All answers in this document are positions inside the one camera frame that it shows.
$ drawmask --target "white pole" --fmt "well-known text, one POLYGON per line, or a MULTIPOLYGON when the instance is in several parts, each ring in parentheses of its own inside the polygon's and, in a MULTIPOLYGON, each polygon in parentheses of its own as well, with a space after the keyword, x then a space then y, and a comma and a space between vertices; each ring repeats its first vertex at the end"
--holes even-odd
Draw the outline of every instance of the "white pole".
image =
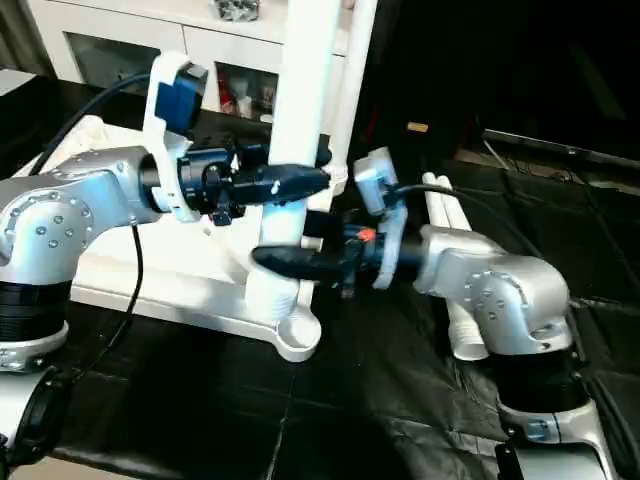
MULTIPOLYGON (((271 165, 315 164, 339 14, 340 0, 289 0, 271 165)), ((299 244, 306 211, 306 200, 265 206, 260 243, 299 244)), ((275 326, 293 311, 299 286, 256 266, 247 278, 245 300, 256 319, 275 326)))
MULTIPOLYGON (((431 172, 422 176, 422 183, 451 189, 451 182, 445 176, 438 177, 431 172)), ((460 202, 457 198, 436 192, 426 192, 429 220, 436 227, 457 228, 471 230, 460 202)), ((453 355, 469 362, 482 360, 489 355, 484 346, 478 324, 473 316, 463 307, 451 300, 447 300, 449 312, 449 342, 453 355)))
POLYGON ((333 155, 329 168, 332 176, 337 177, 334 178, 334 183, 336 183, 334 195, 340 195, 347 183, 347 155, 377 7, 378 0, 358 0, 353 10, 340 96, 329 140, 329 148, 333 155))

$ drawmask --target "glass cabinet door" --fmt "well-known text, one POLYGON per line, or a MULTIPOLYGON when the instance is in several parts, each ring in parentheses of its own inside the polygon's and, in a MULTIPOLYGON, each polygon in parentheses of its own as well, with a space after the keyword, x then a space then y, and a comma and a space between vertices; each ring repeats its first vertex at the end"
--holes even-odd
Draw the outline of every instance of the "glass cabinet door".
MULTIPOLYGON (((69 47, 85 83, 108 87, 118 80, 151 70, 160 55, 157 48, 134 45, 79 33, 65 32, 69 47)), ((146 90, 145 86, 134 87, 146 90)))

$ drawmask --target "robotic arm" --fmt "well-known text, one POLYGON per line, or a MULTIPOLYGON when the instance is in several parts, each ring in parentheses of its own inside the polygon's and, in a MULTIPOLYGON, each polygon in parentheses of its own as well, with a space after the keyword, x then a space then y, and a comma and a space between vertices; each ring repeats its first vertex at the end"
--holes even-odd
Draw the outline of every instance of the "robotic arm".
MULTIPOLYGON (((401 243, 406 212, 388 152, 372 152, 354 170, 367 210, 383 215, 382 228, 341 226, 342 255, 265 246, 254 259, 281 275, 341 282, 347 292, 361 270, 378 272, 374 288, 388 286, 376 287, 381 278, 402 276, 423 294, 462 305, 497 359, 498 412, 510 439, 496 449, 500 478, 616 479, 596 405, 573 368, 562 275, 475 232, 427 225, 421 245, 401 243)), ((331 225, 319 212, 307 223, 305 234, 331 225)))
POLYGON ((246 205, 329 186, 320 169, 266 165, 268 146, 188 150, 183 135, 205 81, 184 55, 163 54, 151 72, 144 146, 84 152, 45 174, 0 182, 0 479, 57 442, 74 379, 52 362, 69 331, 78 260, 93 240, 164 213, 228 225, 246 205))

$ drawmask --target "white stand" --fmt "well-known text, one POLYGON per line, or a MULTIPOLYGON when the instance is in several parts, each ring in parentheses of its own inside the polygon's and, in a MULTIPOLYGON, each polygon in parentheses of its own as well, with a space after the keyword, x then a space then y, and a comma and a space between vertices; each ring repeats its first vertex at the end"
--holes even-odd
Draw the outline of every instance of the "white stand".
MULTIPOLYGON (((346 106, 339 110, 335 122, 339 133, 337 141, 332 143, 334 160, 327 167, 332 174, 332 185, 329 190, 311 197, 308 208, 328 210, 334 193, 340 193, 346 183, 346 155, 376 5, 377 0, 361 0, 356 5, 349 50, 354 49, 361 58, 351 52, 347 54, 349 61, 345 68, 349 71, 345 71, 345 78, 352 80, 345 82, 347 87, 341 93, 344 99, 341 104, 346 106)), ((296 11, 302 10, 290 9, 290 12, 295 15, 296 11)), ((298 20, 292 17, 288 21, 298 20)), ((313 22, 307 22, 304 28, 310 38, 316 29, 313 22)), ((283 71, 291 68, 291 65, 282 66, 283 71)), ((300 102, 316 102, 317 109, 322 109, 322 98, 307 96, 305 88, 300 86, 293 88, 297 88, 300 102)), ((295 122, 292 129, 291 135, 295 136, 295 122)), ((44 170, 53 169, 69 156, 89 149, 143 143, 141 132, 103 125, 99 118, 85 117, 44 170)), ((26 166, 17 175, 24 175, 29 168, 26 166)), ((182 224, 169 215, 155 224, 140 226, 145 275, 134 312, 267 341, 291 362, 309 358, 321 336, 320 323, 309 309, 313 292, 311 282, 301 283, 297 305, 290 315, 277 322, 265 321, 259 310, 248 308, 245 301, 245 284, 252 268, 249 255, 258 244, 261 218, 262 208, 250 207, 244 218, 226 228, 214 227, 206 217, 199 223, 182 224)), ((303 239, 305 244, 309 245, 310 241, 303 239)), ((124 311, 136 277, 130 229, 106 232, 81 257, 71 299, 124 311)))

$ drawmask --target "black table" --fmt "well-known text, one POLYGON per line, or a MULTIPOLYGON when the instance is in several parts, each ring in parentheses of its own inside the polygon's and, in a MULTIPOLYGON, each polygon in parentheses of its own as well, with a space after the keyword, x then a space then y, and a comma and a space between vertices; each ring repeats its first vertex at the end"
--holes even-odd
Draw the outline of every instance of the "black table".
MULTIPOLYGON (((41 150, 92 93, 36 78, 0 97, 0 172, 11 175, 41 150)), ((101 113, 139 128, 143 108, 142 98, 123 95, 101 113)), ((205 113, 196 137, 235 128, 236 120, 205 113)), ((268 137, 258 124, 242 128, 268 137)), ((640 299, 632 288, 640 199, 458 162, 418 165, 403 148, 392 152, 405 179, 417 180, 425 167, 447 174, 561 270, 587 305, 576 314, 589 357, 640 438, 640 299)), ((356 200, 351 189, 335 206, 356 200)), ((410 203, 407 235, 426 223, 423 204, 410 203)), ((495 220, 464 207, 475 229, 524 253, 495 220)), ((318 288, 312 308, 322 340, 298 365, 266 343, 136 317, 124 342, 78 385, 54 456, 150 479, 495 477, 493 448, 504 434, 490 365, 452 359, 443 302, 405 284, 360 288, 348 302, 318 288)), ((60 362, 88 362, 122 315, 73 304, 60 362)), ((626 459, 611 447, 625 473, 626 459)))

